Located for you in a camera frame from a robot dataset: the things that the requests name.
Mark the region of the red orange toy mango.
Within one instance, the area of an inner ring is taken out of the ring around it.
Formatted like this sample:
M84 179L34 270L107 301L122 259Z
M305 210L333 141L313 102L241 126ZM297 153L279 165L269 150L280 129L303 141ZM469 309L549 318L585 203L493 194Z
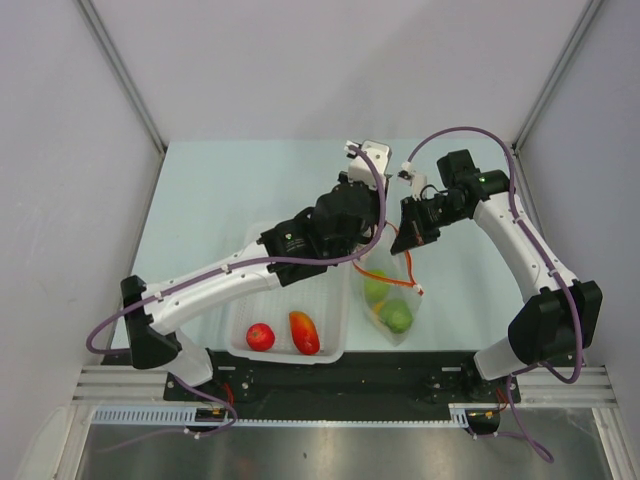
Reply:
M290 312L289 325L293 343L301 354L315 355L319 352L319 336L313 320L306 313Z

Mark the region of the red toy apple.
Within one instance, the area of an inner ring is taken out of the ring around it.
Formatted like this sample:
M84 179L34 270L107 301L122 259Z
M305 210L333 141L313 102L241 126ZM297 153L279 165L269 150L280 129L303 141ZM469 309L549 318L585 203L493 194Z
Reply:
M246 332L246 342L251 350L265 352L274 346L275 334L269 325L255 323Z

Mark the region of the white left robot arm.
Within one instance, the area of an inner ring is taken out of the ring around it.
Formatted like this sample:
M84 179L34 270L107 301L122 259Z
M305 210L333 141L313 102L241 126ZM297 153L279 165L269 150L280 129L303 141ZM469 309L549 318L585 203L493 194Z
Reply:
M137 275L120 283L132 366L164 368L197 398L214 397L221 376L209 353L181 327L206 310L287 287L351 262L373 243L386 215L387 181L338 184L315 205L262 232L227 259L158 284Z

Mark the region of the clear zip top bag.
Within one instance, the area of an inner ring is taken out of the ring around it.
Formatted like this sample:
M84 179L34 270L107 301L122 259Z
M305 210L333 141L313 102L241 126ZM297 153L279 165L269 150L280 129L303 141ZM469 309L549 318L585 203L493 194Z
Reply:
M399 346L408 338L416 321L417 312L424 295L422 285L414 276L411 254L408 251L398 255L392 255L390 253L397 230L398 228L395 225L386 222L377 244L368 253L351 263L354 269L352 288L354 295L358 298L364 318L393 347ZM391 285L391 290L384 300L385 302L393 298L401 298L409 306L414 320L412 326L405 333L392 333L373 314L372 307L374 305L368 305L366 303L363 291L363 280L365 276L369 276L369 270L383 270L386 273L386 279L379 278L379 280Z

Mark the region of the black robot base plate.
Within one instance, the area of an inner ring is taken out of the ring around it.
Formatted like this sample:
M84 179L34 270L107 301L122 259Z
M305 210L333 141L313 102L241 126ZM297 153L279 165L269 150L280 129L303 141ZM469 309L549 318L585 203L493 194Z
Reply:
M430 421L454 403L498 409L520 399L516 382L472 373L469 351L349 352L315 365L210 357L214 375L200 391L230 400L243 420Z

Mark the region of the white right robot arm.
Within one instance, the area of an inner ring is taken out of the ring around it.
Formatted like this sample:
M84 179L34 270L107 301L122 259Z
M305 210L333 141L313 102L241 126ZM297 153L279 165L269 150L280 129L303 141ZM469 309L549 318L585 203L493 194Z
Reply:
M416 192L401 200L391 252L433 243L442 228L471 219L499 251L523 300L506 336L474 354L472 369L461 376L463 393L484 401L499 378L547 365L560 355L580 360L593 342L603 301L600 287L580 281L551 251L503 171L481 171L467 150L448 153L436 166L443 190L430 198Z

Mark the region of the green custard apple toy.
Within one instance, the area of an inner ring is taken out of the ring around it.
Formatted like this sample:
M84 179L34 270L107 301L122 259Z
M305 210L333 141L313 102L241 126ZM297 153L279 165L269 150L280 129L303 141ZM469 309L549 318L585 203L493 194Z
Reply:
M413 324L413 314L401 298L393 298L378 310L379 320L394 334L405 333Z

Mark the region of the yellow toy lemon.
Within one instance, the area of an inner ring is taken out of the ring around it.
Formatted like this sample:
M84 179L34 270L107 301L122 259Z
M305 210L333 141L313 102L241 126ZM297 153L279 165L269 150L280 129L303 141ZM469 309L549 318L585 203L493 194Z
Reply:
M385 315L385 307L386 307L386 302L382 301L379 302L377 304L375 304L372 307L372 312L375 315L376 318L378 318L381 322L384 322L384 315Z

